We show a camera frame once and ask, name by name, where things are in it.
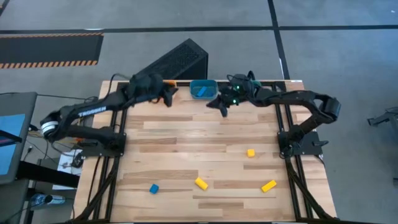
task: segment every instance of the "table leg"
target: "table leg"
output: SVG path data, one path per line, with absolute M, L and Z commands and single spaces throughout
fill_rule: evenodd
M 77 187 L 80 177 L 21 161 L 18 167 L 17 178 L 48 182 L 67 187 Z

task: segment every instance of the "wooden tabletop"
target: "wooden tabletop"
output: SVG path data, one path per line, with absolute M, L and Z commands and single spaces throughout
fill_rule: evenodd
M 301 81 L 286 81 L 286 86 L 288 91 L 303 90 Z M 100 97 L 108 87 L 109 81 L 103 82 Z M 180 87 L 170 108 L 160 102 L 141 103 L 128 110 L 128 140 L 119 165 L 112 222 L 295 220 L 285 162 L 279 158 L 275 106 L 241 103 L 223 118 L 205 105 L 206 101 L 190 96 L 188 87 Z M 301 106 L 291 106 L 291 110 L 295 123 L 310 116 Z M 93 127 L 109 126 L 110 120 L 111 112 L 97 114 Z M 247 149 L 255 149 L 256 156 L 248 158 Z M 83 164 L 76 214 L 86 207 L 96 160 L 89 158 Z M 314 156 L 302 156 L 302 160 L 309 191 L 335 216 L 324 166 Z M 209 185 L 206 191 L 195 185 L 197 177 Z M 276 180 L 277 186 L 263 193 L 261 187 L 270 180 Z M 149 192 L 152 184 L 159 186 L 155 195 Z M 104 217 L 107 198 L 106 192 L 100 217 Z

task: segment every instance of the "blue container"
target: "blue container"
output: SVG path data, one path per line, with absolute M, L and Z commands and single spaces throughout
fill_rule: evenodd
M 192 97 L 196 100 L 212 100 L 218 93 L 218 85 L 215 80 L 192 80 L 189 89 Z

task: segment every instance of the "yellow block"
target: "yellow block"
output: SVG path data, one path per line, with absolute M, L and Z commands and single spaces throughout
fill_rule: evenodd
M 248 154 L 248 157 L 254 157 L 254 155 L 256 153 L 254 152 L 254 149 L 248 149 L 247 154 Z
M 261 190 L 265 193 L 267 192 L 269 189 L 273 188 L 276 186 L 276 181 L 272 180 L 270 182 L 268 182 L 268 184 L 264 185 L 261 187 Z
M 198 177 L 195 180 L 195 184 L 197 184 L 197 186 L 199 186 L 202 190 L 206 190 L 207 187 L 209 186 L 208 184 L 206 184 L 206 182 L 204 182 L 200 177 Z

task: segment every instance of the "black box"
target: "black box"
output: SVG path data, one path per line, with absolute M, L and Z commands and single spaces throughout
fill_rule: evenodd
M 138 74 L 158 73 L 164 80 L 206 80 L 207 68 L 208 53 L 187 39 Z

